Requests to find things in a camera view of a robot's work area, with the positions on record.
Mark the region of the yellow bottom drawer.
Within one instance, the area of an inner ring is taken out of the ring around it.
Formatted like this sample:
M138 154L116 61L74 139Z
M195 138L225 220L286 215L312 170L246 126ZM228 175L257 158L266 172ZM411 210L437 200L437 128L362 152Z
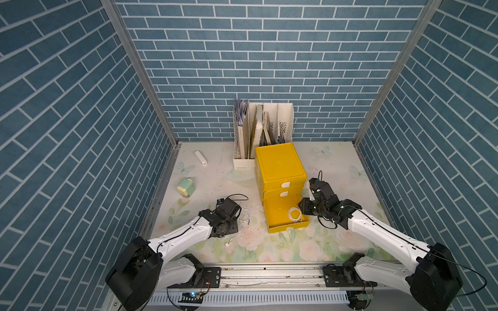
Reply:
M300 194L263 200L267 228L270 234L279 233L289 228L306 228L309 225L309 217L304 215L298 207L301 200Z

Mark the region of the yellow drawer cabinet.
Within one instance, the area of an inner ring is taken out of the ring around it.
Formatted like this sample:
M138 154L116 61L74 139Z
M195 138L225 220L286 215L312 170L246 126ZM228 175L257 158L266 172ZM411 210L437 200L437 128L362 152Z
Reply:
M300 195L307 174L293 143L255 149L255 177L263 201Z

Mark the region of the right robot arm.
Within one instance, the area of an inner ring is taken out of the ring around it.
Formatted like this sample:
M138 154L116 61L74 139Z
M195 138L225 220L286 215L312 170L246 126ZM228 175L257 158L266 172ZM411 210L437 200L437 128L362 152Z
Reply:
M349 285L375 282L411 295L425 310L447 310L463 281L451 251L444 245L429 245L382 223L359 204L339 200L329 183L309 180L311 198L298 204L305 215L334 223L379 246L397 263L377 261L355 252L342 265L341 277Z

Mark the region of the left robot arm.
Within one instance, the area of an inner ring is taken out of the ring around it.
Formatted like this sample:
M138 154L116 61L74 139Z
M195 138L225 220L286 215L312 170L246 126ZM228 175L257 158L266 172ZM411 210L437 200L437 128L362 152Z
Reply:
M133 239L120 253L105 282L119 300L121 310L138 310L156 290L172 285L196 288L205 284L204 265L192 254L173 259L209 238L238 232L242 208L236 201L219 199L214 210L205 209L186 225L161 237Z

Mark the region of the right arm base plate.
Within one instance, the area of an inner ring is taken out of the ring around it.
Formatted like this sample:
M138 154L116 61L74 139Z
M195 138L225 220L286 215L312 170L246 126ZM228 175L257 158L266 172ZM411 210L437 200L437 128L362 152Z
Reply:
M355 271L357 261L365 257L363 253L354 253L342 266L336 264L327 264L323 269L324 281L326 287L376 287L376 282L363 280Z

